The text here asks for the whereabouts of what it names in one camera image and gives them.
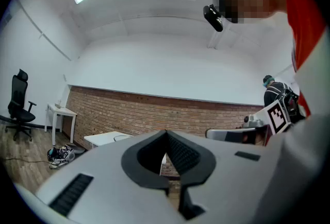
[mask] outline red clothing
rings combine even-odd
[[[295,52],[293,65],[297,71],[313,51],[321,38],[326,22],[314,0],[286,0],[288,22],[293,30]],[[300,93],[298,103],[302,105],[307,116],[310,115],[307,102]]]

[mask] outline chair armrest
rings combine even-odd
[[[36,105],[37,105],[37,104],[33,103],[32,101],[29,101],[29,103],[30,103],[30,107],[29,107],[29,110],[28,110],[28,112],[30,112],[30,110],[31,110],[31,108],[32,108],[32,105],[34,105],[34,106],[36,106]]]

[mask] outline person in dark jacket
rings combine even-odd
[[[276,100],[276,97],[284,90],[292,90],[288,85],[282,82],[276,82],[271,75],[266,75],[263,78],[263,86],[267,88],[265,95],[263,96],[263,101],[265,107],[270,105]]]

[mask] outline small white table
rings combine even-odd
[[[84,139],[88,142],[91,143],[92,148],[95,146],[100,146],[104,144],[109,144],[113,142],[117,142],[126,138],[130,138],[132,135],[128,135],[126,133],[118,132],[118,131],[112,131],[112,132],[107,132],[107,133],[102,133],[102,134],[96,134],[96,135],[90,135],[90,136],[85,136]],[[166,164],[166,155],[164,155],[162,161],[161,161],[161,166],[163,164]]]
[[[55,145],[55,131],[56,131],[56,122],[57,122],[57,115],[60,115],[61,118],[61,127],[60,132],[62,132],[62,122],[63,122],[63,116],[70,116],[72,117],[72,123],[71,123],[71,134],[70,134],[70,143],[73,143],[73,131],[74,131],[74,123],[76,121],[77,113],[74,113],[73,111],[67,109],[67,108],[57,108],[55,104],[48,103],[47,109],[46,109],[46,120],[45,120],[45,132],[47,131],[47,121],[49,119],[48,112],[51,110],[54,114],[53,116],[53,130],[52,130],[52,142],[53,145]]]

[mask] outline office chair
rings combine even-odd
[[[8,128],[16,129],[14,141],[16,141],[17,135],[20,131],[24,132],[27,136],[30,137],[30,142],[32,141],[31,135],[26,132],[26,130],[29,130],[29,132],[31,133],[31,128],[25,127],[23,125],[24,123],[32,122],[36,118],[32,113],[30,113],[30,110],[32,108],[32,105],[36,106],[37,104],[29,101],[29,110],[24,110],[27,79],[27,73],[25,73],[21,69],[18,75],[14,75],[12,77],[11,101],[8,105],[8,111],[12,119],[16,118],[17,125],[6,126],[5,132],[8,132]]]

